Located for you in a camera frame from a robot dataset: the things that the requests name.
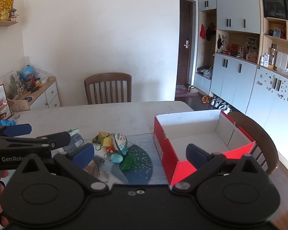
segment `doormat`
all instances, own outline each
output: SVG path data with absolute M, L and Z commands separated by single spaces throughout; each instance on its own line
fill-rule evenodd
M 199 96 L 199 93 L 189 93 L 188 85 L 177 85 L 175 97 L 191 97 L 191 96 Z

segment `door handle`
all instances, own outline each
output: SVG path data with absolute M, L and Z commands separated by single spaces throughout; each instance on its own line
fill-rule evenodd
M 281 85 L 282 81 L 280 80 L 280 84 L 279 84 L 279 87 L 277 89 L 277 91 L 279 92 L 280 91 L 280 85 Z
M 274 85 L 274 88 L 273 88 L 274 90 L 275 90 L 275 88 L 276 88 L 276 84 L 277 84 L 277 79 L 275 80 L 275 85 Z

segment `picture frame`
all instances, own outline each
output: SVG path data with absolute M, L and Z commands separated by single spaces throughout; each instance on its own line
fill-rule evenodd
M 275 28 L 273 30 L 273 36 L 274 37 L 277 37 L 277 38 L 280 38 L 280 35 L 282 34 L 282 30 L 280 28 Z

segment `cardboard box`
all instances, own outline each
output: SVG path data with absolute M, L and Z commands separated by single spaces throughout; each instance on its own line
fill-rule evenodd
M 255 141 L 220 110 L 158 115 L 154 142 L 170 186 L 196 171 L 185 155 L 188 144 L 232 159 L 240 159 L 255 146 Z

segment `wooden chair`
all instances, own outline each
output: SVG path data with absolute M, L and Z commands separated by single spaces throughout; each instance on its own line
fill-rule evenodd
M 251 154 L 264 170 L 267 166 L 266 173 L 272 175 L 279 166 L 280 161 L 271 137 L 258 123 L 248 116 L 238 112 L 230 112 L 228 115 L 235 121 L 237 127 L 241 126 L 256 141 Z
M 125 73 L 102 73 L 91 76 L 84 81 L 85 92 L 88 98 L 88 104 L 93 104 L 90 85 L 94 87 L 95 104 L 119 103 L 125 102 L 124 81 L 127 82 L 127 101 L 131 102 L 131 81 L 132 77 Z

